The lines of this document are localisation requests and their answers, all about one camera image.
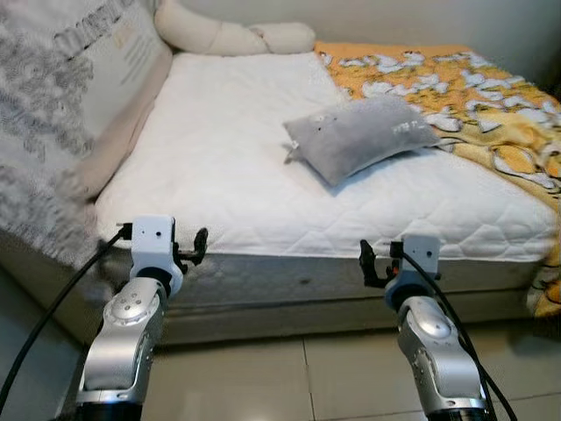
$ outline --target white mattress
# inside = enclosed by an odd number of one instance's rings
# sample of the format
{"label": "white mattress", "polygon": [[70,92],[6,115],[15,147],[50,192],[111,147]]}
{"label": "white mattress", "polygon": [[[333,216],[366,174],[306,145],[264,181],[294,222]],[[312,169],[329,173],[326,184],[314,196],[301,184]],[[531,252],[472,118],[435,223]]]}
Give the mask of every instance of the white mattress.
{"label": "white mattress", "polygon": [[406,153],[329,189],[284,165],[282,122],[342,101],[314,54],[180,54],[131,157],[100,195],[105,238],[117,222],[166,213],[209,253],[356,258],[406,233],[438,236],[443,259],[536,261],[554,241],[552,210],[484,168],[434,149]]}

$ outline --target tiled floor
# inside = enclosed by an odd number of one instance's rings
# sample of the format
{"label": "tiled floor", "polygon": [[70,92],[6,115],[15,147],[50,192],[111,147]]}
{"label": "tiled floor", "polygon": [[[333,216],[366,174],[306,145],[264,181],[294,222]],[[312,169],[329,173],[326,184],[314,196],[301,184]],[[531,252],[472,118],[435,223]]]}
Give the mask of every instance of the tiled floor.
{"label": "tiled floor", "polygon": [[[533,337],[531,322],[475,325],[469,331],[518,419],[561,420],[561,341]],[[314,419],[426,419],[395,332],[160,353],[143,416],[144,421]]]}

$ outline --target white wall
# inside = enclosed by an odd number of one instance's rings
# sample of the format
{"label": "white wall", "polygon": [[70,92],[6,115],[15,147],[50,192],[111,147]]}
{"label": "white wall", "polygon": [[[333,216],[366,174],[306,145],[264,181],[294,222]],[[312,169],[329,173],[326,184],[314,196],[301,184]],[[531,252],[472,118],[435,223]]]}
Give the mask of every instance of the white wall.
{"label": "white wall", "polygon": [[[0,383],[40,316],[40,307],[0,268]],[[79,356],[73,340],[56,325],[47,325],[22,366],[1,421],[54,418]]]}
{"label": "white wall", "polygon": [[182,0],[244,24],[301,20],[319,39],[464,44],[541,82],[561,61],[560,0]]}

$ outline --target gray pillow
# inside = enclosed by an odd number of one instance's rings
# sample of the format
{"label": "gray pillow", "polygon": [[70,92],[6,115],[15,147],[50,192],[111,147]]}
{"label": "gray pillow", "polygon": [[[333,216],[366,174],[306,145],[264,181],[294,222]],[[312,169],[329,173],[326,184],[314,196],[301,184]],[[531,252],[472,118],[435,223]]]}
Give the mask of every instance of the gray pillow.
{"label": "gray pillow", "polygon": [[438,143],[423,116],[396,96],[341,103],[284,126],[300,156],[333,187],[396,153]]}

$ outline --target bed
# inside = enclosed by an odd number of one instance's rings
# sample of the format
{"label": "bed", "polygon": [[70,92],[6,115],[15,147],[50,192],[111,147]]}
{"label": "bed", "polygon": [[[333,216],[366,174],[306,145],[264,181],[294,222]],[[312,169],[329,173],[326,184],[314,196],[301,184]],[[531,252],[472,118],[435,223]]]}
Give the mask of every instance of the bed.
{"label": "bed", "polygon": [[[175,55],[134,151],[96,201],[105,239],[146,213],[173,215],[182,248],[209,228],[205,261],[171,302],[166,343],[392,325],[381,291],[362,285],[359,240],[387,257],[389,241],[410,233],[441,239],[443,287],[466,319],[527,314],[556,215],[523,189],[434,148],[336,188],[284,163],[282,123],[346,100],[314,53]],[[126,247],[107,273],[126,274]]]}

